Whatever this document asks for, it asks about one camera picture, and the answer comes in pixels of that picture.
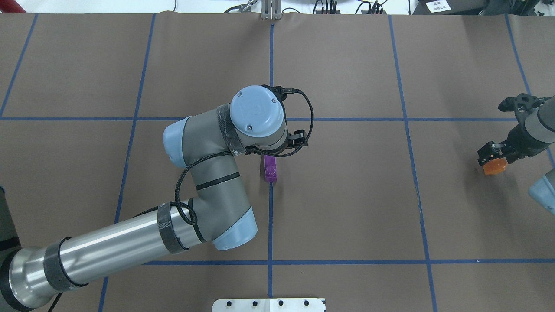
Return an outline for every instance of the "black cable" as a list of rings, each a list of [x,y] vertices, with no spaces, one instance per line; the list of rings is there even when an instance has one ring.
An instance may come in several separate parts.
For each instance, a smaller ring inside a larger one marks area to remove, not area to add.
[[[362,1],[362,3],[359,4],[359,7],[356,8],[355,14],[359,12],[360,7],[362,7],[363,4],[368,3],[368,11],[370,11],[372,3],[368,2],[368,1]]]
[[[296,8],[285,8],[285,9],[281,10],[281,12],[283,13],[283,11],[285,11],[287,9],[292,9],[292,10],[295,10],[295,11],[299,12],[299,10],[297,10]]]
[[[384,4],[385,4],[387,1],[389,1],[389,0],[385,0],[385,1],[383,1],[383,2],[380,4],[380,14],[383,14],[383,13],[384,13]]]
[[[320,2],[322,4],[322,12],[324,12],[324,3],[322,0],[316,0],[316,2],[314,2],[314,9],[312,9],[312,13],[316,13],[316,6],[318,5],[318,2]]]
[[[241,6],[233,6],[233,7],[230,7],[229,9],[225,10],[224,14],[229,13],[229,12],[231,12],[231,11],[233,11],[233,10],[238,10],[238,9],[240,9],[240,8],[241,8]]]
[[[380,14],[380,10],[383,11],[384,8],[377,1],[374,2],[374,5],[372,6],[372,13],[371,14]]]
[[[189,172],[189,170],[191,170],[192,167],[205,162],[208,159],[212,159],[214,157],[219,157],[219,156],[226,156],[226,155],[231,155],[231,152],[226,150],[224,152],[219,152],[219,153],[215,153],[215,154],[211,154],[202,158],[199,158],[197,160],[195,160],[194,162],[192,162],[190,165],[188,165],[183,172],[181,173],[181,175],[179,176],[179,179],[177,180],[177,184],[175,185],[175,201],[174,202],[170,202],[170,205],[172,206],[176,206],[177,207],[177,212],[179,213],[179,215],[181,216],[181,218],[183,219],[183,221],[185,221],[187,224],[190,225],[195,225],[197,218],[196,218],[196,213],[193,210],[193,207],[182,203],[179,199],[179,192],[181,190],[181,184],[183,183],[183,179],[185,179],[185,176],[187,175],[187,172]],[[190,219],[187,218],[187,216],[185,215],[185,212],[183,212],[183,208],[187,208],[189,210],[189,215],[190,215]]]
[[[147,214],[147,213],[149,213],[149,212],[153,212],[153,211],[156,211],[156,210],[158,210],[158,206],[152,207],[152,208],[150,208],[150,209],[148,209],[148,210],[145,210],[145,211],[139,213],[138,215],[136,215],[135,217],[138,217],[138,216],[140,216],[140,215]]]
[[[62,296],[63,293],[59,293],[56,296],[56,299],[54,299],[54,302],[52,302],[52,305],[50,306],[50,309],[48,309],[48,312],[52,312],[54,310],[54,307],[56,307],[56,304],[58,303],[58,300],[60,300],[60,297]]]

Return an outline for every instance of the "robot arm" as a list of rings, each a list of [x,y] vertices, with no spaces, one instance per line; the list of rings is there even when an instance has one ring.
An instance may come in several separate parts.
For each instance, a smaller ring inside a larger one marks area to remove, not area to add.
[[[522,93],[506,98],[498,109],[514,112],[518,125],[509,131],[505,141],[488,142],[478,151],[478,163],[485,166],[486,174],[489,163],[496,159],[506,158],[512,164],[526,156],[534,157],[555,142],[555,97],[537,98]]]
[[[0,188],[0,311],[31,311],[52,296],[205,241],[219,250],[245,244],[257,231],[234,155],[291,155],[307,145],[312,130],[287,131],[283,100],[297,89],[249,86],[231,103],[167,127],[164,147],[184,167],[175,202],[129,220],[46,248],[23,248]],[[280,154],[285,149],[294,149]],[[191,172],[198,196],[185,203],[179,187]]]
[[[522,93],[506,98],[498,108],[502,112],[514,112],[518,125],[509,131],[505,141],[488,142],[478,150],[478,163],[488,175],[500,173],[507,164],[526,156],[534,157],[555,142],[555,97],[537,98]],[[528,190],[535,201],[553,214],[554,185],[555,169],[552,169]]]

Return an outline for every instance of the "white label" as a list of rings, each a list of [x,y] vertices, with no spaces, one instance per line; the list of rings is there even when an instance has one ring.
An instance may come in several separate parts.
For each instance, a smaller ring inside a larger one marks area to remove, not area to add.
[[[218,299],[212,312],[325,312],[324,298]]]
[[[443,12],[451,9],[451,7],[449,6],[449,3],[447,3],[447,0],[426,2],[426,5],[428,6],[428,9],[432,13]]]

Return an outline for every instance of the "purple block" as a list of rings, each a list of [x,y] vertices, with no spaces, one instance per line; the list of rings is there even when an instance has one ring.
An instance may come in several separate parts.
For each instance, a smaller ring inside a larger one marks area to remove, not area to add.
[[[278,167],[276,158],[264,155],[264,178],[266,182],[276,182],[278,180]]]

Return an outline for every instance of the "metal bracket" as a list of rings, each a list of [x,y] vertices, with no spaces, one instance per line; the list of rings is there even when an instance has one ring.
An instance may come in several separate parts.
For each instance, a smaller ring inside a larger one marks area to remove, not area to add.
[[[248,3],[247,4],[240,4],[239,5],[239,12],[241,12],[241,13],[251,12],[250,5]]]
[[[219,299],[212,312],[325,312],[323,298]]]
[[[262,19],[281,18],[281,0],[262,0]]]

